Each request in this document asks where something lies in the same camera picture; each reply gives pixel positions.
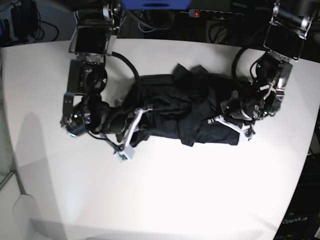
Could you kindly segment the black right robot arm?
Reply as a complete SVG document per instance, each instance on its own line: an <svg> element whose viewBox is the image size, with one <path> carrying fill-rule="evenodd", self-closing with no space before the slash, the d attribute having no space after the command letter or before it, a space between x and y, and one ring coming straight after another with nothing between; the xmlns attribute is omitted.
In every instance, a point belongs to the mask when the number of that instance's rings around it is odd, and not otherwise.
<svg viewBox="0 0 320 240"><path fill-rule="evenodd" d="M76 28L69 52L76 58L70 61L60 126L72 137L89 134L104 141L115 158L130 161L135 154L132 137L143 115L153 107L138 106L142 87L138 71L126 57L113 51L122 13L118 0L96 0L74 11ZM131 69L135 81L132 103L111 107L102 100L108 83L107 57L115 57Z"/></svg>

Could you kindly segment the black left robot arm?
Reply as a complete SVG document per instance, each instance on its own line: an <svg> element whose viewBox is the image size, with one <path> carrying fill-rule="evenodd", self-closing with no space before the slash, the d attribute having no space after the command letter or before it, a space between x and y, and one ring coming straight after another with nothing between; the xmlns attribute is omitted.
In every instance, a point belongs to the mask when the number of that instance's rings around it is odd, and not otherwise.
<svg viewBox="0 0 320 240"><path fill-rule="evenodd" d="M251 65L250 78L238 77L237 65L243 53L255 47L252 41L235 55L231 79L216 76L217 114L207 123L221 128L218 143L235 146L251 140L255 123L280 110L292 62L300 59L319 5L318 0L274 1L263 41L265 52Z"/></svg>

